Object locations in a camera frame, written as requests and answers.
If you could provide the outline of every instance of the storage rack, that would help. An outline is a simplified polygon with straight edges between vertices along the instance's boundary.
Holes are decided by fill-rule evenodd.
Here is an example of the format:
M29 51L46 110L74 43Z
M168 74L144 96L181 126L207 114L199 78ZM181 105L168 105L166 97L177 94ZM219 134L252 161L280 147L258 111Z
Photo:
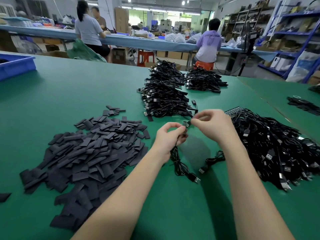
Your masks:
M265 21L265 22L260 22L259 17L261 15L262 11L267 11L267 10L272 10L272 9L274 9L274 7L257 7L257 8L250 8L250 9L246 9L246 10L243 10L240 12L235 12L235 13L231 13L229 15L226 15L226 17L230 16L230 19L229 19L228 23L225 23L225 25L226 25L225 30L227 30L229 28L229 25L231 25L231 28L232 28L231 37L236 39L241 34L242 29L243 29L243 24L246 21L250 21L250 24L252 24L251 28L255 28L257 24L267 24L269 22L269 20ZM252 20L248 20L249 13L254 13L254 12L258 12L257 18L252 19ZM240 31L237 31L237 29L235 30L235 28L238 24L242 25Z
M275 15L273 16L272 20L271 20L271 24L270 27L268 29L268 32L266 33L266 36L264 38L267 37L268 33L272 33L272 28L276 28L278 24L282 23L285 19L296 19L296 18L306 18L306 17L319 17L315 27L310 31L310 32L289 32L289 31L275 31L274 34L275 35L295 35L295 36L299 36L299 37L306 37L306 41L302 44L301 49L298 52L284 52L281 50L276 50L275 52L278 53L279 56L286 56L286 57L291 57L293 59L292 64L290 65L290 68L287 71L278 71L276 69L270 68L270 67L266 67L263 64L258 64L259 67L266 69L270 72L273 72L279 76L281 76L284 80L287 79L290 71L292 70L292 68L294 67L294 64L297 62L299 56L302 54L302 52L306 49L308 43L311 41L311 38L314 36L320 36L320 33L317 33L316 31L319 28L320 25L320 10L315 10L315 11L301 11L301 12L297 12L297 13L278 13L280 7L282 6L282 1L280 1ZM274 21L276 20L276 18L279 18L279 23L273 25ZM312 76L312 74L315 72L315 70L317 69L317 67L320 65L320 59L318 59L317 61L315 61L314 65L312 66L312 69L309 71L309 73L307 74L307 76L303 79L302 83L306 83L309 78Z

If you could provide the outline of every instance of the black ponytail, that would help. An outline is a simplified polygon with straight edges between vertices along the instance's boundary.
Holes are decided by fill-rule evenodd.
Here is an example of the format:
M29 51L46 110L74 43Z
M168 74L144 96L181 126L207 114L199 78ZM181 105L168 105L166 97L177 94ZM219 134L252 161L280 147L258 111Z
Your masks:
M78 19L80 20L80 22L83 21L83 16L86 13L87 9L89 9L89 6L85 0L78 1L77 14L78 14Z

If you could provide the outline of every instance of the dark hair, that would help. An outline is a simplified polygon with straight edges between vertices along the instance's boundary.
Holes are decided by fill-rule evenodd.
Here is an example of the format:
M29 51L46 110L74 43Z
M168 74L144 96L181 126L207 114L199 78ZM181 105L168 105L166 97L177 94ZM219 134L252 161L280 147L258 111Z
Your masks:
M83 16L86 13L87 9L89 9L89 6L85 0L78 1L77 14L78 14L78 19L80 20L80 22L83 21Z
M99 8L98 7L92 7L91 10L92 9L95 9L97 12L99 12Z
M219 26L220 26L220 20L218 18L214 18L209 21L209 30L217 31Z

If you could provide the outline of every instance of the light blue table cover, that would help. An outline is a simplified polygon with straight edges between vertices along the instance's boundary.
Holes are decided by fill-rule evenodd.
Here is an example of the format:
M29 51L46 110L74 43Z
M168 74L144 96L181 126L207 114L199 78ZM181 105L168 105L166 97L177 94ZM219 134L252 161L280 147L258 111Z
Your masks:
M69 39L75 40L77 35L74 29L56 29L56 28L46 28L46 27L16 27L10 25L0 25L0 29L16 32L22 35L33 35L48 38L58 38L58 39ZM144 50L156 50L156 51L182 51L189 52L197 50L195 44L189 43L175 43L168 42L163 39L145 39L134 36L118 36L118 35L107 35L106 38L100 39L103 44L116 45L123 47L133 47ZM241 53L242 49L221 47L220 51L225 52L237 52ZM272 61L277 55L276 52L260 51L254 50L253 54L261 57L263 60Z

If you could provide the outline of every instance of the green plastic bag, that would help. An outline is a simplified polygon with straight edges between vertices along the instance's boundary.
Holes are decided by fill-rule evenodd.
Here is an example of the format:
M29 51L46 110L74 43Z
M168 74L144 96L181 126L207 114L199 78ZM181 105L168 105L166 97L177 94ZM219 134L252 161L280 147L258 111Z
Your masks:
M75 40L73 48L67 50L67 54L71 59L107 62L105 58L86 46L80 39Z

